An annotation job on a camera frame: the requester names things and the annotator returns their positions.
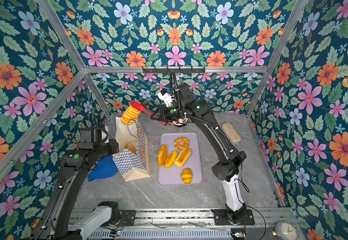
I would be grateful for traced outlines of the round orange bread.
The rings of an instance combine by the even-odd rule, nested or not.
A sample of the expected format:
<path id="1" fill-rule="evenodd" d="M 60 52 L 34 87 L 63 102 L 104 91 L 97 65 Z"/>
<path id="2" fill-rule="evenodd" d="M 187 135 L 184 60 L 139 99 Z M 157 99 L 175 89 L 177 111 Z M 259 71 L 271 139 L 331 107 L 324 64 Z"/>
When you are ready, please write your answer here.
<path id="1" fill-rule="evenodd" d="M 135 155 L 137 153 L 137 148 L 132 143 L 127 143 L 124 148 L 129 150 L 130 152 L 132 152 Z"/>

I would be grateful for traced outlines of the checkered paper bag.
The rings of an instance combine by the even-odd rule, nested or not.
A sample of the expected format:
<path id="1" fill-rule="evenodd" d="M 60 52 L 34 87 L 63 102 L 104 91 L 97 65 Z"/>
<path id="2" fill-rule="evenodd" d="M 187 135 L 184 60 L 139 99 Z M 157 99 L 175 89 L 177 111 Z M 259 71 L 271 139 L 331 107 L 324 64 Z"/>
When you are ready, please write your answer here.
<path id="1" fill-rule="evenodd" d="M 149 178 L 149 142 L 139 120 L 128 121 L 125 125 L 121 118 L 112 117 L 106 127 L 115 134 L 119 151 L 113 155 L 113 161 L 126 182 Z"/>

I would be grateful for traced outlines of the red silicone tongs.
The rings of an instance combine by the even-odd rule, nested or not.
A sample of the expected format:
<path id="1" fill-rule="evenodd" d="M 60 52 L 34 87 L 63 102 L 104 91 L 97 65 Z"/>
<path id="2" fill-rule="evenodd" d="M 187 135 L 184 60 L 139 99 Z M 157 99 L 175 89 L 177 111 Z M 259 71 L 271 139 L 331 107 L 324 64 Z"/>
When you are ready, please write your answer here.
<path id="1" fill-rule="evenodd" d="M 130 102 L 130 105 L 135 108 L 136 110 L 140 111 L 140 112 L 143 112 L 143 113 L 146 113 L 147 115 L 150 116 L 150 119 L 151 120 L 155 120 L 155 121 L 158 121 L 160 124 L 164 125 L 164 126 L 168 126 L 168 127 L 171 127 L 171 124 L 169 124 L 168 122 L 163 122 L 161 121 L 157 116 L 154 116 L 153 115 L 153 112 L 150 111 L 148 109 L 147 106 L 145 106 L 144 104 L 141 104 L 137 101 L 131 101 Z"/>

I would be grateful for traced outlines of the ridged long bread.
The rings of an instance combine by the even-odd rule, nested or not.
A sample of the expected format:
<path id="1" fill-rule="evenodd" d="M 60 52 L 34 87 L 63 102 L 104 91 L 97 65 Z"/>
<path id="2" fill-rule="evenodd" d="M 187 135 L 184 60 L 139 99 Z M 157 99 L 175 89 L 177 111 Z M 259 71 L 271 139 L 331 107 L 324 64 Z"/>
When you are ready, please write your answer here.
<path id="1" fill-rule="evenodd" d="M 126 125 L 130 126 L 136 122 L 139 115 L 141 114 L 141 111 L 134 108 L 133 106 L 130 106 L 122 115 L 121 122 Z"/>

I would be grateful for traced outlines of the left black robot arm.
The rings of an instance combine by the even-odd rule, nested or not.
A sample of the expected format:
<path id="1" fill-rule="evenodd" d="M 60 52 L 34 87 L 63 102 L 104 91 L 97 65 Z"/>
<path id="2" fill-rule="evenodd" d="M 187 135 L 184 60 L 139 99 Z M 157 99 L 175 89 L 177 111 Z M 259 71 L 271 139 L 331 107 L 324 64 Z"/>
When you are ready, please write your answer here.
<path id="1" fill-rule="evenodd" d="M 69 225 L 79 191 L 92 166 L 119 151 L 116 140 L 92 144 L 91 149 L 68 150 L 61 159 L 57 186 L 30 240 L 86 240 L 99 227 L 121 222 L 117 202 L 101 202 L 86 217 Z"/>

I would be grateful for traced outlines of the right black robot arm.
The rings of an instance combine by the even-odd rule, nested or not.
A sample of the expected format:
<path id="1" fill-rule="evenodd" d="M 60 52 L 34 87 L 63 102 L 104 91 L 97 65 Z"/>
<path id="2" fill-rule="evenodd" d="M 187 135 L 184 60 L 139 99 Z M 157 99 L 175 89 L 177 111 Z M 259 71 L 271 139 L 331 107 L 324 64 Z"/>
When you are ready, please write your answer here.
<path id="1" fill-rule="evenodd" d="M 167 107 L 162 104 L 150 118 L 163 122 L 164 125 L 179 119 L 189 119 L 206 136 L 215 150 L 219 162 L 212 167 L 214 175 L 222 181 L 226 195 L 227 219 L 237 225 L 243 219 L 247 206 L 241 196 L 238 178 L 239 171 L 247 155 L 239 151 L 229 141 L 219 126 L 212 108 L 207 101 L 194 100 Z"/>

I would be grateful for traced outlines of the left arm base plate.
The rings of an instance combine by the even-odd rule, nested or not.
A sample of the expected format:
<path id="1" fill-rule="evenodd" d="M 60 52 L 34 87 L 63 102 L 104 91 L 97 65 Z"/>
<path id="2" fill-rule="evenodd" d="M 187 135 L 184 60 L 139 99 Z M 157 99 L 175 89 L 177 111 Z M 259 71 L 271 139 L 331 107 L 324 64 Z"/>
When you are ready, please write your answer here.
<path id="1" fill-rule="evenodd" d="M 135 210 L 121 210 L 119 214 L 116 214 L 114 217 L 104 224 L 101 227 L 115 228 L 123 226 L 133 226 L 136 219 Z"/>

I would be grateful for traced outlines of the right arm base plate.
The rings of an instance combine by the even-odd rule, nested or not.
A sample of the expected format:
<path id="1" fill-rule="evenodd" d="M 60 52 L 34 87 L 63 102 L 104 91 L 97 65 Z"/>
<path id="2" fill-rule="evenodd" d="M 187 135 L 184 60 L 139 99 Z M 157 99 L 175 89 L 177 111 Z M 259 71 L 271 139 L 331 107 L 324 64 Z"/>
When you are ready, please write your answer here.
<path id="1" fill-rule="evenodd" d="M 212 213 L 217 226 L 255 225 L 251 210 L 232 212 L 226 209 L 212 209 Z"/>

